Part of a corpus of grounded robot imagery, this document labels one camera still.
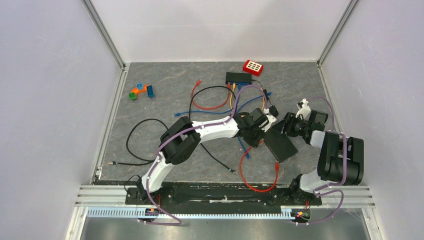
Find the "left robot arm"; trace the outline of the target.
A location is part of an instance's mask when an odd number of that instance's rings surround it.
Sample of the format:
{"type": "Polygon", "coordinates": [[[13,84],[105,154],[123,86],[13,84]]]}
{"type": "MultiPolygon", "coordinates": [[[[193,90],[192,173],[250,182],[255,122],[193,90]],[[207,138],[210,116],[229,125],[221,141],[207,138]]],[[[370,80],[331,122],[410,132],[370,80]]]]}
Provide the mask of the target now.
{"type": "Polygon", "coordinates": [[[161,136],[152,166],[136,184],[138,198],[145,204],[153,203],[165,177],[174,166],[188,160],[198,145],[240,137],[249,146],[257,147],[276,120],[268,108],[248,113],[232,110],[229,116],[209,121],[181,117],[161,136]]]}

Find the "black network switch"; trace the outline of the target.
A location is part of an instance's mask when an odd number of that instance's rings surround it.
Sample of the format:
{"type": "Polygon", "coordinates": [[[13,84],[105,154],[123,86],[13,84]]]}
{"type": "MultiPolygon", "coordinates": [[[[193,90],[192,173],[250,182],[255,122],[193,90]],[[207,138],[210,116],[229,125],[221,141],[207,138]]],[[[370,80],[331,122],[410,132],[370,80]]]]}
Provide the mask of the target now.
{"type": "Polygon", "coordinates": [[[251,85],[252,75],[245,72],[227,72],[225,75],[225,83],[228,85],[240,84],[240,85],[251,85]]]}

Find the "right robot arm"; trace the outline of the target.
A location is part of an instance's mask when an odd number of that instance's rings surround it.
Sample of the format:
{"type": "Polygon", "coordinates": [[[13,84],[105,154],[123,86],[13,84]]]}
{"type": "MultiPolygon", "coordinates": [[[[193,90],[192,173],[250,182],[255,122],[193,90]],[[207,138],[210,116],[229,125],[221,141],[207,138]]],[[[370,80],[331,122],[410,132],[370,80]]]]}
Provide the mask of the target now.
{"type": "Polygon", "coordinates": [[[317,168],[292,180],[284,196],[295,204],[311,201],[320,190],[332,186],[357,186],[364,176],[364,140],[325,131],[328,114],[313,110],[309,115],[288,112],[265,135],[264,142],[281,163],[298,153],[291,137],[302,137],[319,148],[317,168]]]}

